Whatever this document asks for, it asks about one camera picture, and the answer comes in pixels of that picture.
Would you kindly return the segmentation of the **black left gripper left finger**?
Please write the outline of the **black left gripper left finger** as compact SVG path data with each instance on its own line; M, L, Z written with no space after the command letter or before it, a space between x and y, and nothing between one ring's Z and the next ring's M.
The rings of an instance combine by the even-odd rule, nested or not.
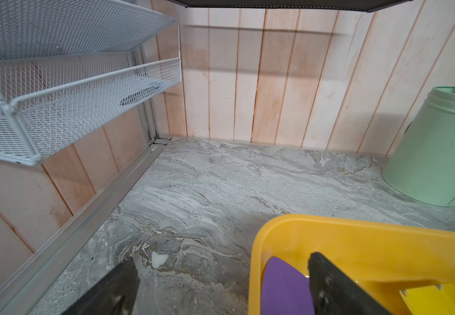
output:
M120 262L64 314L132 314L140 278L133 258Z

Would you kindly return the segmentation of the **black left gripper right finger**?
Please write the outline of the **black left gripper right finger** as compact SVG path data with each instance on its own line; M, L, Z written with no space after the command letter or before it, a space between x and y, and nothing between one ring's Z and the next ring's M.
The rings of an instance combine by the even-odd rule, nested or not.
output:
M322 253L311 254L308 271L316 314L390 313Z

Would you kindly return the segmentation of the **purple toy shovel pink handle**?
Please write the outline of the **purple toy shovel pink handle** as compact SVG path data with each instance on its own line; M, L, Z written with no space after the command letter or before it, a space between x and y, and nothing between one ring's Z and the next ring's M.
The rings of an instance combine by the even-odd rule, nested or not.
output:
M265 267L261 314L315 314L309 278L278 257Z

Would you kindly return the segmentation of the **yellow toy shovel orange handle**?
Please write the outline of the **yellow toy shovel orange handle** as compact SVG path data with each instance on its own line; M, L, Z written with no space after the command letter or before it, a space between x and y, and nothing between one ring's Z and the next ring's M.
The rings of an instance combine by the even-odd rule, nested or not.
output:
M400 290L411 314L455 314L455 285L437 284Z

